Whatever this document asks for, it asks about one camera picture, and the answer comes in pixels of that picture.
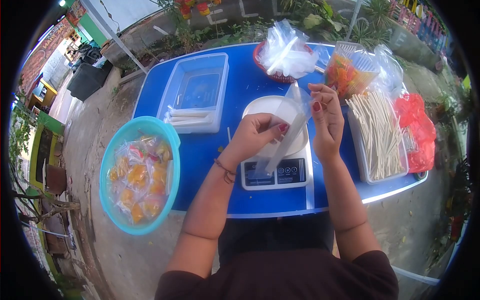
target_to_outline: digital kitchen scale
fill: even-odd
[[[296,113],[291,113],[295,110],[295,107],[292,107],[290,112],[285,112],[284,115],[282,113],[279,115],[277,112],[283,98],[283,96],[260,97],[245,108],[242,117],[260,112],[277,113],[278,117],[291,124],[296,115]],[[296,188],[306,186],[310,182],[313,176],[313,166],[306,125],[271,177],[258,178],[258,176],[254,176],[257,161],[262,159],[262,153],[274,151],[273,147],[275,145],[268,144],[257,156],[241,162],[241,184],[247,191]]]

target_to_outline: red nail polish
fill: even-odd
[[[321,108],[321,107],[320,107],[320,102],[315,101],[315,102],[313,103],[313,110],[319,111],[320,108]]]

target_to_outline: brown shirt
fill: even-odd
[[[164,273],[155,299],[398,299],[398,282],[382,251],[353,262],[319,249],[247,252],[207,279]]]

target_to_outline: person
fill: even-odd
[[[239,163],[288,130],[267,129],[271,114],[247,115],[187,211],[156,299],[398,298],[395,273],[339,153],[344,119],[336,92],[323,84],[309,89],[329,213],[226,222]],[[340,258],[331,252],[329,224]],[[212,275],[217,246],[220,268]]]

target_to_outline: banner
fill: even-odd
[[[40,71],[52,53],[57,49],[58,45],[60,45],[65,36],[72,30],[73,27],[68,23],[67,18],[63,18],[63,20],[52,28],[40,45],[38,45],[27,58],[21,71],[21,75],[23,76],[22,89],[27,93],[27,101],[30,99],[29,91],[33,81],[40,75]]]
[[[72,6],[68,9],[65,17],[73,26],[77,26],[78,22],[84,16],[85,13],[86,13],[85,7],[83,7],[83,5],[80,3],[79,0],[75,0]]]

